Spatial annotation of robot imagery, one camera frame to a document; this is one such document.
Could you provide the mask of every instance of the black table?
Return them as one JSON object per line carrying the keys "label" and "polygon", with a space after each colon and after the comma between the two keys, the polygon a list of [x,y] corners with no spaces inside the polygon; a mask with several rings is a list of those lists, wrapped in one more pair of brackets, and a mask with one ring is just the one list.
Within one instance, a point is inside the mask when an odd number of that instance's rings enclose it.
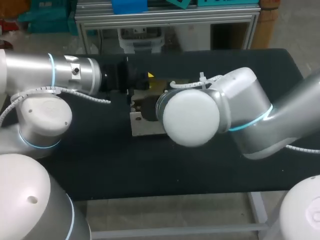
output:
{"label": "black table", "polygon": [[[123,55],[91,56],[116,63]],[[157,77],[198,78],[249,67],[271,101],[303,77],[284,49],[223,50],[180,54],[132,55],[142,71]],[[320,155],[288,149],[262,159],[244,158],[229,134],[218,134],[197,148],[179,146],[165,135],[131,136],[125,95],[112,104],[96,104],[63,95],[73,112],[68,132],[54,153],[41,163],[73,200],[164,195],[289,190],[320,174]],[[6,124],[16,121],[13,112]],[[295,146],[320,148],[320,134]]]}

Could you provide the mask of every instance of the aluminum frame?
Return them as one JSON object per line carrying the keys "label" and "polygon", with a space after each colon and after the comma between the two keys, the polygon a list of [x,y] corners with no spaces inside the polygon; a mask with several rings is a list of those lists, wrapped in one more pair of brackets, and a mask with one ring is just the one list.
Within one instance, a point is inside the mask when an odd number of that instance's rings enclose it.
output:
{"label": "aluminum frame", "polygon": [[174,7],[149,7],[147,12],[114,14],[111,0],[79,0],[75,21],[80,41],[86,54],[91,54],[87,30],[162,27],[182,24],[249,23],[242,48],[249,49],[260,14],[257,4],[196,6],[187,9]]}
{"label": "aluminum frame", "polygon": [[91,233],[92,240],[134,238],[134,237],[158,237],[158,236],[185,236],[192,234],[215,234],[215,233],[241,233],[257,231],[259,240],[273,240],[280,232],[279,212],[284,196],[279,200],[273,213],[268,219],[265,205],[260,192],[249,192],[249,202],[256,223],[233,224],[218,226],[197,227],[166,227],[115,231],[94,231]]}

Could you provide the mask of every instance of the cable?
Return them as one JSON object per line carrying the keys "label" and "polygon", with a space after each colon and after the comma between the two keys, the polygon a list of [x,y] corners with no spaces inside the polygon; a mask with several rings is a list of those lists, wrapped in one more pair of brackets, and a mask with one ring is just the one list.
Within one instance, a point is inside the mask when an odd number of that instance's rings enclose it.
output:
{"label": "cable", "polygon": [[222,78],[222,75],[217,75],[214,76],[212,78],[209,78],[207,80],[204,81],[197,81],[197,82],[192,82],[192,83],[187,83],[187,84],[176,84],[175,81],[170,82],[170,87],[173,89],[189,89],[189,88],[196,88],[196,87],[200,87],[203,85],[207,85],[207,84],[212,84],[213,82],[219,80],[220,78]]}
{"label": "cable", "polygon": [[98,99],[92,96],[85,95],[83,93],[70,90],[64,87],[57,87],[57,86],[43,86],[35,89],[30,89],[24,92],[17,93],[11,97],[11,104],[3,111],[3,113],[0,115],[0,128],[2,126],[2,123],[5,119],[5,117],[8,115],[8,113],[14,109],[20,102],[24,101],[26,98],[35,95],[35,94],[44,94],[44,93],[50,93],[50,94],[60,94],[60,93],[67,93],[71,95],[75,95],[84,99],[87,99],[89,101],[99,103],[99,104],[110,104],[111,101],[104,100],[104,99]]}
{"label": "cable", "polygon": [[287,149],[302,152],[302,153],[307,153],[307,154],[320,154],[320,150],[315,150],[315,149],[307,149],[307,148],[302,148],[302,147],[297,147],[297,146],[292,146],[292,145],[287,145],[285,146]]}

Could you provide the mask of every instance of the concrete floor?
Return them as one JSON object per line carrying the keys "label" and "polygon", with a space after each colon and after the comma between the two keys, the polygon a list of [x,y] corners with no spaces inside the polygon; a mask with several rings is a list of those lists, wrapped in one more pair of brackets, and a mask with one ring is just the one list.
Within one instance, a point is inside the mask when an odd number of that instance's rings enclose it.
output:
{"label": "concrete floor", "polygon": [[[285,48],[304,76],[320,67],[320,1],[282,0],[270,48]],[[5,36],[20,52],[76,53],[69,34]],[[283,192],[262,193],[270,213]],[[76,203],[93,231],[252,223],[244,193],[94,200]],[[257,240],[254,232],[145,237],[144,240]]]}

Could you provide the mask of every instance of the screw hole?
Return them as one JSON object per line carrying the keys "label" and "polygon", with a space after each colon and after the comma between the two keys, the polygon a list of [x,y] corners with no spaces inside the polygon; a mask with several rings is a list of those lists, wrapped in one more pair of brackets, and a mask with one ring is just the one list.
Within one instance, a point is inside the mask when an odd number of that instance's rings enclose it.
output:
{"label": "screw hole", "polygon": [[36,198],[35,196],[28,196],[27,201],[31,204],[37,204],[38,198]]}

